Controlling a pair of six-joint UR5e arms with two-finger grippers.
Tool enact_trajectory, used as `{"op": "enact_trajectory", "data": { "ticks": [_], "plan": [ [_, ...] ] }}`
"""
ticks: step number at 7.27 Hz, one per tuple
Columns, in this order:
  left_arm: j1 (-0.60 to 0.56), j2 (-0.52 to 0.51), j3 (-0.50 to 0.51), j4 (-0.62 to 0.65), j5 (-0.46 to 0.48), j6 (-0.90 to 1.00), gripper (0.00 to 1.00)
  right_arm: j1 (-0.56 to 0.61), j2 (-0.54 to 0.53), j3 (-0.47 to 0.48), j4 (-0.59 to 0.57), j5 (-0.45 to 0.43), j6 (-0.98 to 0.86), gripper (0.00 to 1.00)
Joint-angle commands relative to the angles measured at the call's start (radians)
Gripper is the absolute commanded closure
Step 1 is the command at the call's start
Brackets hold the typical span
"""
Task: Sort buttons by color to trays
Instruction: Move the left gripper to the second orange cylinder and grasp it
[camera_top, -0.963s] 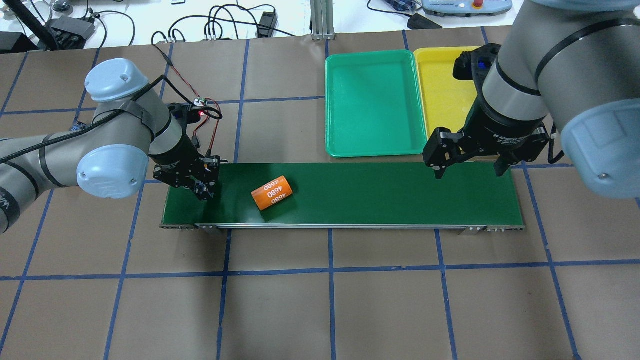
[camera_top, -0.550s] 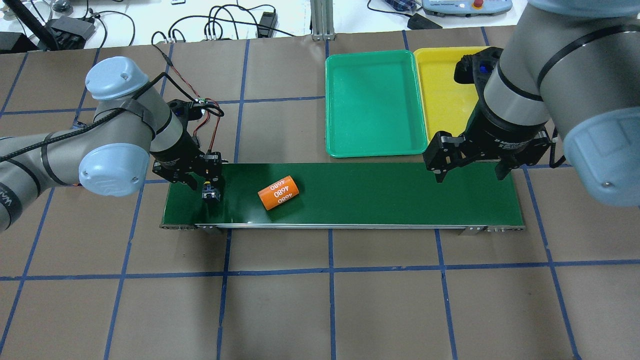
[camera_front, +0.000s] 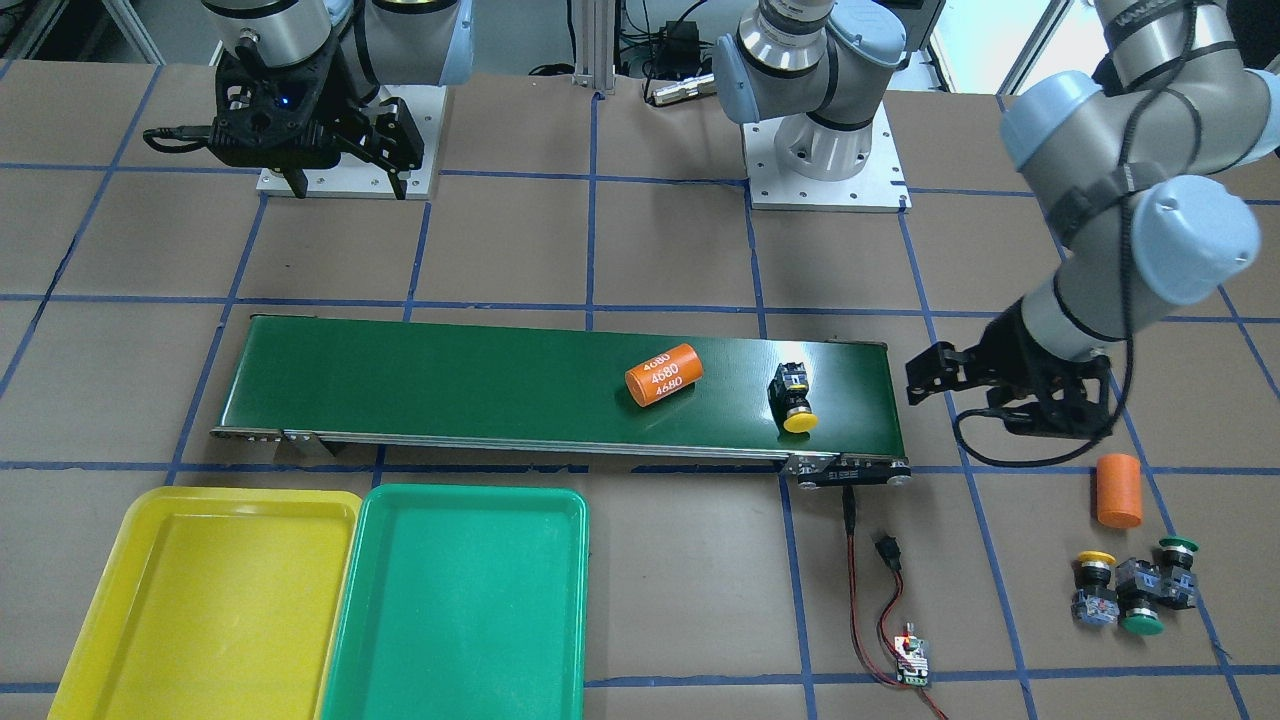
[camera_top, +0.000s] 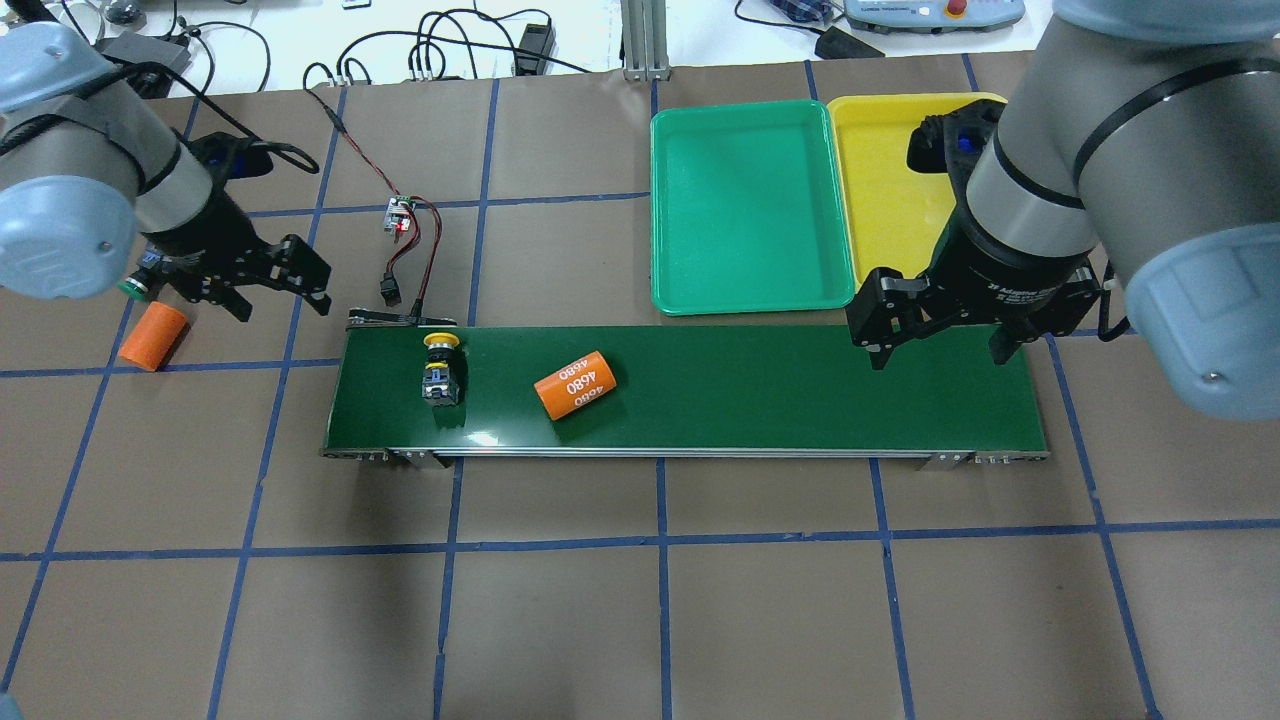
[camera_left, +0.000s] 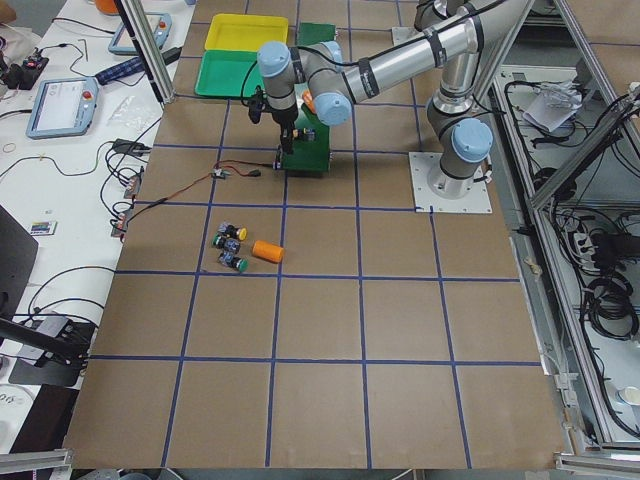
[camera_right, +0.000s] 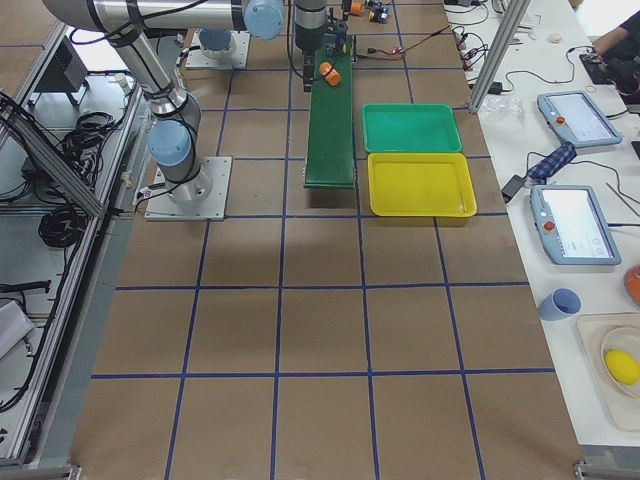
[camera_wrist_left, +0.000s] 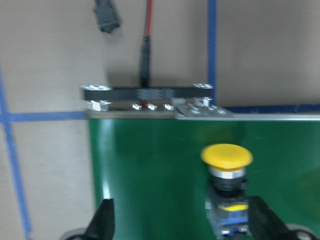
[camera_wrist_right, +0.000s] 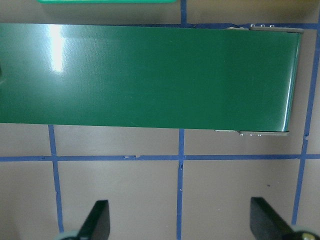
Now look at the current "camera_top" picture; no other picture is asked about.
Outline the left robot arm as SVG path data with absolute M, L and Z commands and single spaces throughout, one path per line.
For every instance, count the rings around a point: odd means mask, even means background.
M 183 138 L 131 87 L 148 70 L 52 20 L 3 38 L 3 287 L 41 300 L 168 287 L 247 322 L 242 290 L 260 286 L 326 315 L 330 265 L 296 234 L 262 240 L 227 192 L 276 159 L 310 174 L 317 163 L 238 120 Z

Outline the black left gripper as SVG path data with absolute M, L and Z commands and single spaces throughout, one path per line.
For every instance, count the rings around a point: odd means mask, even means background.
M 145 236 L 147 245 L 140 264 L 163 275 L 161 290 L 170 286 L 187 301 L 215 301 L 241 323 L 253 313 L 252 304 L 238 291 L 242 286 L 297 295 L 319 316 L 328 316 L 330 265 L 297 234 L 278 243 L 265 242 L 228 195 L 227 183 L 216 184 L 210 178 L 211 193 L 193 219 Z

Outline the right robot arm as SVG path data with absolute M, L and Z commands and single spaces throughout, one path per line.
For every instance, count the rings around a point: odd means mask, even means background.
M 892 352 L 992 324 L 1006 363 L 1124 288 L 1126 318 L 1199 413 L 1277 416 L 1275 1 L 1057 1 L 1007 104 L 928 115 L 905 163 L 955 206 L 927 269 L 878 266 L 846 307 Z

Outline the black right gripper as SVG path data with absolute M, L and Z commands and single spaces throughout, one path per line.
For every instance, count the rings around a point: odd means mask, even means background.
M 865 348 L 874 372 L 906 342 L 960 325 L 993 325 L 989 355 L 1004 366 L 1041 336 L 1075 331 L 1102 296 L 1087 255 L 1042 258 L 1011 249 L 960 201 L 923 272 L 870 270 L 845 311 L 851 341 Z

